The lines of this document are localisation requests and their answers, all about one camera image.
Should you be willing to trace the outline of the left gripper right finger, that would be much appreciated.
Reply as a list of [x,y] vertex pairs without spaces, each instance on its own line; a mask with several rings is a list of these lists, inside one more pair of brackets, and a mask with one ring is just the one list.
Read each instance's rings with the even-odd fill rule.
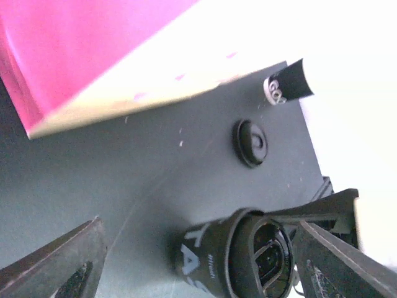
[[305,297],[396,297],[396,273],[321,227],[301,221],[295,261]]

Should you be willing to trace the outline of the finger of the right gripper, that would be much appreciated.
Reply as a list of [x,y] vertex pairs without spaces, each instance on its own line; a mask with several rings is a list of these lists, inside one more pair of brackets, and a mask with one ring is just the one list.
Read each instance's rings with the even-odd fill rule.
[[301,221],[325,222],[325,229],[336,234],[357,234],[354,202],[357,189],[346,189],[298,207],[267,212],[270,218],[283,224]]

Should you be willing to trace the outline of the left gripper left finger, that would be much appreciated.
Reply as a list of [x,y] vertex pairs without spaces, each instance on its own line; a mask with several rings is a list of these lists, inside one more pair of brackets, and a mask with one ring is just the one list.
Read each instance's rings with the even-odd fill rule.
[[1,297],[94,297],[107,255],[104,223],[89,220],[1,269]]

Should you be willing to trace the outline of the cake print paper bag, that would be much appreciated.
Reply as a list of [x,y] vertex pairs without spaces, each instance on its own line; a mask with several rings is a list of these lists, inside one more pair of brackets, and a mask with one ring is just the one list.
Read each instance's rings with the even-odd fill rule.
[[2,1],[1,79],[38,138],[276,63],[277,1]]

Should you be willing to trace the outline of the black cup sideways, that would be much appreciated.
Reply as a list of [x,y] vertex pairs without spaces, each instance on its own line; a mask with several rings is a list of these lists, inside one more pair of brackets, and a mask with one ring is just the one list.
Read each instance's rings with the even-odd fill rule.
[[235,297],[229,257],[234,232],[243,217],[243,211],[238,210],[230,217],[194,225],[183,232],[175,249],[178,276],[213,297]]

